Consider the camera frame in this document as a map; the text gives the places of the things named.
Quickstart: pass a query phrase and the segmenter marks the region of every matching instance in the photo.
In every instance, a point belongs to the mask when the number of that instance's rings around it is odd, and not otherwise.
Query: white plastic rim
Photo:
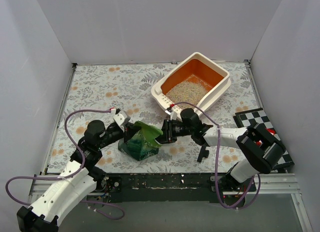
[[[163,93],[161,86],[164,84],[164,82],[175,72],[177,72],[181,67],[183,67],[185,64],[187,64],[189,61],[197,59],[218,74],[220,74],[223,79],[213,88],[211,89],[197,104],[197,106],[203,110],[207,111],[210,107],[212,107],[219,98],[225,93],[225,91],[230,87],[231,80],[230,80],[230,74],[228,71],[220,67],[218,64],[214,63],[212,60],[207,58],[206,56],[202,55],[199,52],[193,53],[191,56],[189,56],[186,60],[181,62],[175,69],[173,69],[168,75],[164,76],[162,79],[160,79],[152,88],[151,88],[151,94],[158,103],[158,105],[165,111],[173,102],[167,98]],[[179,106],[175,106],[174,111],[178,113],[177,118],[181,120],[180,112],[181,108]],[[196,114],[200,117],[202,113],[195,109],[194,110]]]

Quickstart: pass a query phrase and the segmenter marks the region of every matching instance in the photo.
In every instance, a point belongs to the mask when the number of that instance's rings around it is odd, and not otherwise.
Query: white wall
[[[71,62],[250,59],[281,0],[38,0]]]
[[[320,0],[282,0],[252,59],[263,105],[293,160],[320,231]]]
[[[38,174],[53,133],[72,65],[37,0],[0,0],[0,225],[18,230],[21,205],[6,181]],[[27,201],[31,181],[12,193]]]

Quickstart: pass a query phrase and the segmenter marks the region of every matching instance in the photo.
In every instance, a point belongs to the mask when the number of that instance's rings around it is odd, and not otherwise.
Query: table surface
[[[221,63],[220,66],[229,71],[231,86],[207,112],[222,127],[236,128],[234,114],[257,108],[257,101],[244,63]],[[167,115],[151,96],[151,87],[175,67],[170,63],[77,66],[50,152],[47,172],[60,173],[75,151],[63,126],[65,117],[75,110],[107,110],[116,107],[125,110],[132,122],[140,120],[160,128]],[[113,121],[112,116],[101,113],[88,112],[72,116],[68,128],[75,141],[83,136],[87,124],[96,119],[104,121],[106,126]],[[201,116],[201,119],[210,124],[205,116]],[[174,144],[163,145],[157,155],[136,161],[119,151],[118,143],[113,143],[102,149],[103,157],[97,166],[107,173],[213,172],[217,148],[208,148],[209,157],[198,163],[200,148],[189,136],[181,137]],[[239,149],[222,147],[218,172],[227,172],[244,158]]]
[[[253,195],[247,195],[250,201]],[[126,202],[119,221],[88,210],[79,203],[63,220],[59,232],[302,232],[291,195],[264,195],[247,209],[235,212],[206,201]],[[115,209],[102,208],[107,215],[120,216]]]

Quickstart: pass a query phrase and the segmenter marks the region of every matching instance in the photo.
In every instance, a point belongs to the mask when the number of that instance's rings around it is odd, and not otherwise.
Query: red object
[[[267,129],[267,131],[269,131],[273,136],[275,135],[276,131],[273,129]]]
[[[269,131],[270,134],[272,134],[273,136],[276,134],[276,131],[273,129],[267,129],[267,131]],[[258,145],[258,146],[262,145],[262,141],[257,141],[256,145]]]

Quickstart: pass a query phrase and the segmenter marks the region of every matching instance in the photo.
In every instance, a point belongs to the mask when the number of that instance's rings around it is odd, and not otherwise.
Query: cat litter box
[[[179,102],[172,101],[173,97],[169,99],[168,96],[172,95],[173,91],[178,92],[174,96],[175,100],[179,98],[179,95],[182,95],[180,98],[186,101],[188,101],[188,98],[189,100],[193,98],[193,100],[198,100],[195,104],[199,108],[207,111],[230,87],[231,80],[229,76],[228,71],[201,53],[195,52],[168,75],[159,80],[152,87],[151,94],[164,111],[171,104]],[[177,118],[181,120],[180,112],[182,109],[180,105],[175,106],[173,110],[177,112]],[[195,109],[194,111],[198,116],[202,115],[199,110]]]

